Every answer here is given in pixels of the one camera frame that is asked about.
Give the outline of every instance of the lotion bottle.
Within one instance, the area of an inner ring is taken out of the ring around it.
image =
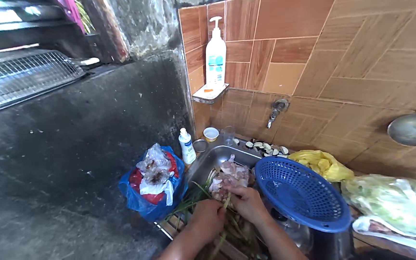
[[[191,164],[195,161],[196,155],[194,147],[192,145],[192,137],[186,131],[185,128],[181,128],[181,134],[179,135],[179,143],[182,148],[182,160],[186,164]]]
[[[212,87],[223,86],[226,75],[226,43],[221,39],[221,30],[218,27],[220,19],[221,16],[215,16],[209,20],[215,22],[211,40],[206,48],[207,85]]]

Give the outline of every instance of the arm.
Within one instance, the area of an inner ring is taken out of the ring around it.
[[[231,197],[232,204],[242,217],[256,226],[273,259],[307,259],[293,240],[270,216],[256,190],[244,187],[229,187],[228,190],[232,194],[238,195]]]
[[[187,226],[163,251],[158,260],[191,260],[222,231],[224,214],[222,204],[205,199],[197,203]]]

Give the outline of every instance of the yellow plastic bag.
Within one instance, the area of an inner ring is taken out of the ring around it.
[[[301,150],[288,156],[289,159],[299,162],[328,181],[336,182],[354,177],[354,172],[338,162],[331,154],[320,150]]]

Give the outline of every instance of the blue plastic bag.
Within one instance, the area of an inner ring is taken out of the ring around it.
[[[132,168],[120,179],[118,183],[118,188],[122,194],[127,198],[126,206],[131,210],[139,212],[139,214],[147,221],[155,222],[160,221],[165,218],[182,200],[185,192],[187,191],[187,182],[184,178],[184,163],[182,160],[177,157],[173,149],[170,146],[162,146],[162,150],[169,152],[176,160],[177,171],[179,177],[170,177],[170,182],[173,184],[174,193],[173,193],[173,204],[171,206],[166,206],[166,194],[158,204],[154,205],[148,202],[143,198],[136,190],[134,190],[130,185],[130,175],[136,169]],[[147,152],[140,158],[140,161],[146,156]]]

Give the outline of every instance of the blue plastic basket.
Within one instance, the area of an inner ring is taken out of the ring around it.
[[[340,193],[322,176],[283,157],[256,163],[259,187],[282,215],[311,228],[337,233],[350,225],[350,210]]]

